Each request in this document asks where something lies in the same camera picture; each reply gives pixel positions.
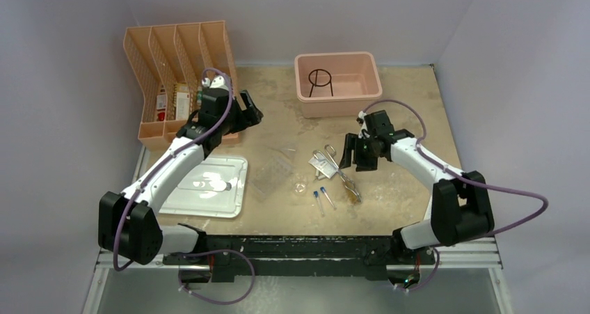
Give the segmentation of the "metal crucible tongs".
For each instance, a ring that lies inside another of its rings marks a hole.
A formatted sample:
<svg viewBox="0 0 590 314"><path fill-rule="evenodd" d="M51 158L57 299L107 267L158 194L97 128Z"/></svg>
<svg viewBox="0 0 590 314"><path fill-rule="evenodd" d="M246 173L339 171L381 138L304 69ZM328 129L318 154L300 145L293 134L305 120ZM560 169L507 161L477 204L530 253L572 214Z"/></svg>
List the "metal crucible tongs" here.
<svg viewBox="0 0 590 314"><path fill-rule="evenodd" d="M343 181L344 188L351 196L352 202L355 204L362 203L362 196L360 195L355 182L340 169L340 166L335 161L336 154L336 150L330 144L326 144L323 151L313 151L313 157L315 159L319 161L326 161L333 172L339 175L340 179Z"/></svg>

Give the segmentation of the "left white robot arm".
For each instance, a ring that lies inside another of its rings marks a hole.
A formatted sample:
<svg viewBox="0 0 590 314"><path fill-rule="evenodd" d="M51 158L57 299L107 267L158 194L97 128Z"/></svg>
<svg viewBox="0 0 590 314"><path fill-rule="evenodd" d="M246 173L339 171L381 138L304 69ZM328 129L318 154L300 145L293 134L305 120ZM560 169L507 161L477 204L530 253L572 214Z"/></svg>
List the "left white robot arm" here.
<svg viewBox="0 0 590 314"><path fill-rule="evenodd" d="M221 144L223 136L258 125L263 118L249 92L238 97L224 87L204 88L202 105L176 133L168 150L132 185L99 200L98 244L113 254L117 271L127 268L119 261L146 265L159 254L180 253L189 264L207 257L204 232L184 224L160 226L157 214L186 175Z"/></svg>

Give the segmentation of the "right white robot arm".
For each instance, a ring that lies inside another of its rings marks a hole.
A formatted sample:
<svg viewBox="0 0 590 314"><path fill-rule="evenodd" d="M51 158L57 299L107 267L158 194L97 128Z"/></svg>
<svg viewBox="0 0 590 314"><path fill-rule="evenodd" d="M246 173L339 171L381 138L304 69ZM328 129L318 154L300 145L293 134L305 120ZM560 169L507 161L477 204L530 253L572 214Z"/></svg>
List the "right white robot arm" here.
<svg viewBox="0 0 590 314"><path fill-rule="evenodd" d="M425 220L393 231L390 252L397 262L409 262L418 249L451 246L494 229L481 173L465 173L421 150L415 136L406 129L396 130L384 110L370 114L361 111L357 121L360 132L346 135L340 168L375 171L379 159L384 158L406 169L431 194L430 214Z"/></svg>

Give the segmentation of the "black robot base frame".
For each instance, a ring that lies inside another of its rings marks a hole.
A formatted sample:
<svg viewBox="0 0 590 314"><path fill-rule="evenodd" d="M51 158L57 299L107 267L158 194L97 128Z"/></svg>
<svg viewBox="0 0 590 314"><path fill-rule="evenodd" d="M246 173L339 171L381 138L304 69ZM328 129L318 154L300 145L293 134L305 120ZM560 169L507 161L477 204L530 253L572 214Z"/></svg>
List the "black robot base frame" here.
<svg viewBox="0 0 590 314"><path fill-rule="evenodd" d="M164 256L165 265L184 271L203 265L212 282L232 282L237 276L363 277L368 281L418 282L420 268L433 264L428 249L402 251L389 235L206 235L193 253Z"/></svg>

